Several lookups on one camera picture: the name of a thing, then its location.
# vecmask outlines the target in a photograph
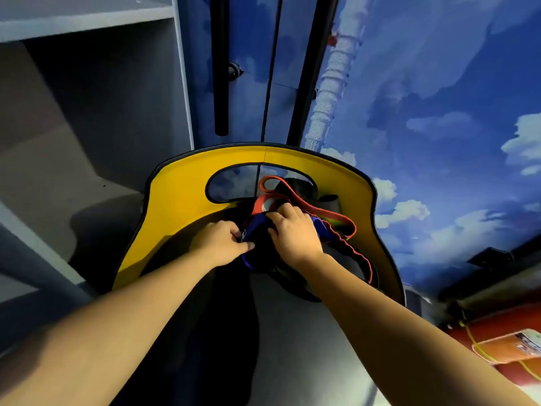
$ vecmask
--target white shelf edge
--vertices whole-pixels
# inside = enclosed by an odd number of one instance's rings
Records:
[[[0,43],[173,18],[172,6],[0,21]]]

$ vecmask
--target shelf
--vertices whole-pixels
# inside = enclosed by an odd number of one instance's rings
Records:
[[[150,0],[0,0],[0,42],[172,17]]]

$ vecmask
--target yellow board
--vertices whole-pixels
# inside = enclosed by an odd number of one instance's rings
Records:
[[[380,289],[404,304],[400,276],[374,227],[376,192],[360,171],[312,151],[272,144],[236,144],[207,148],[173,158],[158,167],[145,195],[146,211],[118,269],[113,288],[137,279],[167,239],[187,225],[236,203],[215,204],[206,195],[209,179],[219,170],[244,163],[268,163],[298,170],[314,179],[319,194],[336,194],[344,215],[357,226],[352,245],[370,259]]]

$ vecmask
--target label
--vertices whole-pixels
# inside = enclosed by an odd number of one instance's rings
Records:
[[[541,334],[533,329],[524,329],[478,342],[478,346],[481,350],[478,350],[476,345],[472,345],[473,351],[491,363],[524,361],[541,357]]]

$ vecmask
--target blue sky wallpaper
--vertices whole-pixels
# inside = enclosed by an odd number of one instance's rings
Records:
[[[259,141],[276,0],[231,0],[230,57],[247,73],[228,137],[214,134],[208,1],[189,1],[198,145]],[[314,8],[283,1],[267,142],[285,143]],[[372,178],[405,283],[436,294],[486,247],[541,233],[541,0],[340,0],[333,35],[302,145]]]

